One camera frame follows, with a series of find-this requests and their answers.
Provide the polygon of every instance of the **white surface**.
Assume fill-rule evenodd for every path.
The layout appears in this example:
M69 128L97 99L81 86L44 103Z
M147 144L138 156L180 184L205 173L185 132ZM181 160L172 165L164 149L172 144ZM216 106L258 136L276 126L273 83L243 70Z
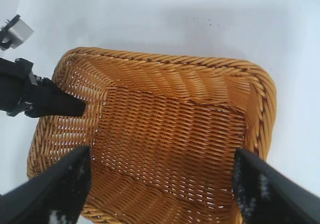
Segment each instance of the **white surface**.
M21 0L34 35L6 57L51 76L77 46L231 57L264 67L277 85L269 163L320 195L320 0ZM0 192L26 180L36 120L0 119Z

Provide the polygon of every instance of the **woven basket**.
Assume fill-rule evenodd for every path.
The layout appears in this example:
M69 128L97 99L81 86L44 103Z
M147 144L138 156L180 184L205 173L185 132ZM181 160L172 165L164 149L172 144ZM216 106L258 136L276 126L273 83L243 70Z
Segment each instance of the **woven basket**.
M81 118L40 119L29 177L90 145L82 215L93 222L242 222L233 157L241 146L267 156L276 89L266 71L235 59L77 48L53 80L87 108Z

